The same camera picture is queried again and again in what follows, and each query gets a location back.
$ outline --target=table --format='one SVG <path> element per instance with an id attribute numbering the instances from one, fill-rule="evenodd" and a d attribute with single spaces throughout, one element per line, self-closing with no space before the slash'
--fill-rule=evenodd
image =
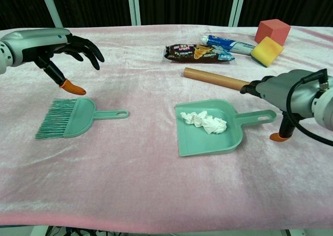
<path id="1" fill-rule="evenodd" d="M 285 50 L 269 68 L 234 54 L 221 64 L 163 61 L 166 45 L 199 43 L 213 34 L 255 45 L 256 27 L 166 25 L 70 29 L 93 41 L 106 61 L 53 62 L 98 109 L 127 109 L 120 120 L 95 121 L 72 139 L 34 135 L 59 89 L 34 63 L 0 76 L 0 225 L 58 225 L 123 232 L 331 228 L 333 150 L 295 131 L 269 140 L 281 113 L 249 94 L 182 76 L 185 67 L 246 81 L 293 69 L 333 75 L 333 28 L 292 27 Z M 0 31 L 0 36 L 10 30 Z M 221 98 L 239 113 L 272 109 L 274 123 L 244 128 L 225 155 L 179 157 L 174 107 Z M 302 122 L 327 138 L 314 119 Z"/>

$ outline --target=yellow sponge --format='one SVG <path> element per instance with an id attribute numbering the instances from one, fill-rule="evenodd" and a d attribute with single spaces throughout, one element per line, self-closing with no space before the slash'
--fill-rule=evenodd
<path id="1" fill-rule="evenodd" d="M 268 67 L 283 51 L 283 47 L 266 36 L 251 52 L 251 56 Z"/>

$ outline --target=white tissue paper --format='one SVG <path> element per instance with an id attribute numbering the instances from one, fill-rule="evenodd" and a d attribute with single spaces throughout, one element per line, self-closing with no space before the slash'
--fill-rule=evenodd
<path id="1" fill-rule="evenodd" d="M 181 112 L 181 116 L 185 119 L 187 124 L 194 124 L 197 128 L 203 127 L 207 134 L 222 133 L 227 129 L 227 122 L 220 118 L 213 118 L 211 115 L 207 115 L 207 111 L 202 111 L 197 114 L 196 112 L 186 114 Z"/>

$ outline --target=candy wrapper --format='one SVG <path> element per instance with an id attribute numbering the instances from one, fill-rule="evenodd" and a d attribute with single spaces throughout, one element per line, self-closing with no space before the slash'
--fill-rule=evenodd
<path id="1" fill-rule="evenodd" d="M 198 44 L 166 46 L 164 57 L 181 63 L 221 63 L 235 59 L 222 47 Z"/>

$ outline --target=orange fingertip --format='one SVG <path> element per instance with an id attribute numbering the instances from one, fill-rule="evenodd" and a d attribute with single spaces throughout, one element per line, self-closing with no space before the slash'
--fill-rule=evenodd
<path id="1" fill-rule="evenodd" d="M 63 83 L 63 85 L 60 86 L 62 89 L 65 91 L 72 93 L 72 94 L 77 94 L 77 95 L 85 95 L 87 92 L 79 87 L 75 86 L 70 80 L 66 79 L 66 81 Z"/>
<path id="2" fill-rule="evenodd" d="M 286 141 L 287 139 L 289 139 L 290 137 L 288 138 L 282 138 L 279 133 L 272 133 L 271 136 L 270 136 L 270 139 L 272 141 L 276 141 L 276 142 L 283 142 L 283 141 Z"/>

